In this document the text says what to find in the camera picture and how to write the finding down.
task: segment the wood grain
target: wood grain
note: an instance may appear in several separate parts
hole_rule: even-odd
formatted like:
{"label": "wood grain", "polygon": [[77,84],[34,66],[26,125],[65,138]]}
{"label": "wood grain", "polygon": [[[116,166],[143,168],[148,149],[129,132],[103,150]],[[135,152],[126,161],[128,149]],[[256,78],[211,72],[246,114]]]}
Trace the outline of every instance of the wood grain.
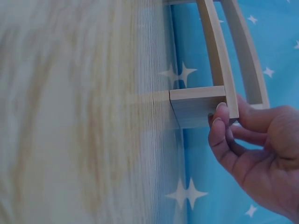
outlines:
{"label": "wood grain", "polygon": [[159,75],[168,14],[162,0],[2,1],[1,224],[170,218],[159,205],[185,176]]}
{"label": "wood grain", "polygon": [[208,126],[207,115],[225,101],[224,86],[170,90],[171,105],[180,128]]}
{"label": "wood grain", "polygon": [[236,0],[221,0],[238,55],[247,101],[269,108],[263,72],[247,23]]}
{"label": "wood grain", "polygon": [[223,85],[231,119],[239,117],[233,74],[228,51],[212,0],[197,0],[206,46],[210,60],[213,84]]}

